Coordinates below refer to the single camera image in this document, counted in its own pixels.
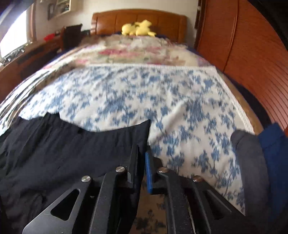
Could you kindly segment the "yellow plush toy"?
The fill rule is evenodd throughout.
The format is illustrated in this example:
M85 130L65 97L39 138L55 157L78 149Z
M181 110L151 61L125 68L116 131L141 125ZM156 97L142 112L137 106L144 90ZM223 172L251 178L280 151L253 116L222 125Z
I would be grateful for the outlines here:
M151 36L155 37L156 33L150 30L152 23L148 20L124 24L121 28L121 34L124 36Z

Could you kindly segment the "folded grey garment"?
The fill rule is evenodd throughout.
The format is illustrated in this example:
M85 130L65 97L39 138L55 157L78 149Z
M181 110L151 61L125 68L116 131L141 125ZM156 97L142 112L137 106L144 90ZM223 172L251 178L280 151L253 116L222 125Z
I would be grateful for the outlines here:
M262 147L256 135L243 130L235 130L230 140L241 171L246 215L259 216L267 211L269 202L269 177Z

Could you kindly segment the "red bowl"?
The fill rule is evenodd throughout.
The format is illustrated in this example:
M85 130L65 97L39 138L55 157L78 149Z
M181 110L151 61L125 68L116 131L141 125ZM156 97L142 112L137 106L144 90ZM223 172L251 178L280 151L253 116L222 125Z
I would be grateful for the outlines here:
M48 42L48 41L51 41L54 38L55 38L55 34L48 34L47 36L44 37L44 40L46 42Z

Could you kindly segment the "blue floral bed sheet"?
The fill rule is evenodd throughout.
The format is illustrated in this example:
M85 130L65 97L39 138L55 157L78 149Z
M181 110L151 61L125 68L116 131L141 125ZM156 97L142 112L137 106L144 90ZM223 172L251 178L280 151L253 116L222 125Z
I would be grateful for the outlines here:
M46 113L94 132L151 120L149 143L165 166L181 176L201 175L245 211L230 136L253 127L213 66L48 65L1 103L1 132L18 116Z

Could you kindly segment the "black double-breasted coat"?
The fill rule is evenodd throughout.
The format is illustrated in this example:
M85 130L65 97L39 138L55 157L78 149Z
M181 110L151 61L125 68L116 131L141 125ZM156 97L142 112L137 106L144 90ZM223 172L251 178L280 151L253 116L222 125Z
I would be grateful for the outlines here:
M144 154L150 121L89 132L58 114L18 118L1 135L1 233L24 227L83 176L123 165L133 146Z

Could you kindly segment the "dark wooden chair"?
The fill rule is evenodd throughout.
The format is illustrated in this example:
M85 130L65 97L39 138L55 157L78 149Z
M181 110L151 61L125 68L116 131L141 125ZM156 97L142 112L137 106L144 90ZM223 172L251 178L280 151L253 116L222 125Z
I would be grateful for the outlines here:
M65 26L60 32L60 48L62 51L76 47L81 40L82 24Z

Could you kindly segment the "pink floral quilt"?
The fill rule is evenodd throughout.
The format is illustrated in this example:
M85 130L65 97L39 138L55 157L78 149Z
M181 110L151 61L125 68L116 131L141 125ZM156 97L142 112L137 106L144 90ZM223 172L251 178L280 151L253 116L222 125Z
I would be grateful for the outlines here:
M150 36L91 36L84 38L79 46L53 59L53 64L154 64L168 66L205 67L210 63L189 51L184 44Z

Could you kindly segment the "window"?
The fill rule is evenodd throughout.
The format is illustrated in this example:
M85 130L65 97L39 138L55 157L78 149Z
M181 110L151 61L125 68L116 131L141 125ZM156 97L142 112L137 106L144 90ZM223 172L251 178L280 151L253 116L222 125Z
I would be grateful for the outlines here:
M36 40L35 1L12 1L1 13L1 59Z

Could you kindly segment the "wooden headboard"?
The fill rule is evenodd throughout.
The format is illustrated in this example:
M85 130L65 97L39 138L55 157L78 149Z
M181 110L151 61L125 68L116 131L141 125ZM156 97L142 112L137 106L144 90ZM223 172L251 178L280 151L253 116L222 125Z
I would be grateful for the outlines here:
M119 9L94 13L91 19L92 35L111 35L127 23L148 20L151 31L166 36L172 42L186 42L187 17L166 11L150 9Z

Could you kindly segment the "folded navy blue garment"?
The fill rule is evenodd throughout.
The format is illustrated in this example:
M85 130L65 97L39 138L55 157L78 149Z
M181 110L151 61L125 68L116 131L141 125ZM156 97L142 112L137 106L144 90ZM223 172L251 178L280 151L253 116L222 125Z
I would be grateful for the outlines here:
M269 176L271 218L277 218L287 204L287 136L278 123L258 135Z

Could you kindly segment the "wooden desk cabinet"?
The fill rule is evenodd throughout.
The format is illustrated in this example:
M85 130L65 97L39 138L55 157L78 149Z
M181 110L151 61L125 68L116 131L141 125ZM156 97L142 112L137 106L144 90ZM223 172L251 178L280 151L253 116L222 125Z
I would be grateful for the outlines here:
M1 67L1 101L27 77L40 70L57 54L60 37L39 41L26 47L24 54Z

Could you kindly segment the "white wall shelf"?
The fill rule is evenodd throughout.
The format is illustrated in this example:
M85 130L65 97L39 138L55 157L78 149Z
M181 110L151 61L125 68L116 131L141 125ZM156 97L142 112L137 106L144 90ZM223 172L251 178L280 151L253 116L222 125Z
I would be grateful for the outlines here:
M77 10L78 1L77 0L56 0L48 3L47 7L47 19L51 20L53 18L65 15L67 13Z

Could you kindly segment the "wooden louvered wardrobe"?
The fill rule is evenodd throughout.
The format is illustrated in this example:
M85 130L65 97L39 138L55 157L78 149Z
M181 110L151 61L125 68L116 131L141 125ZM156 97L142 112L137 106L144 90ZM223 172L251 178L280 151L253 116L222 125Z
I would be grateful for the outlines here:
M202 1L196 50L287 128L287 50L248 1Z

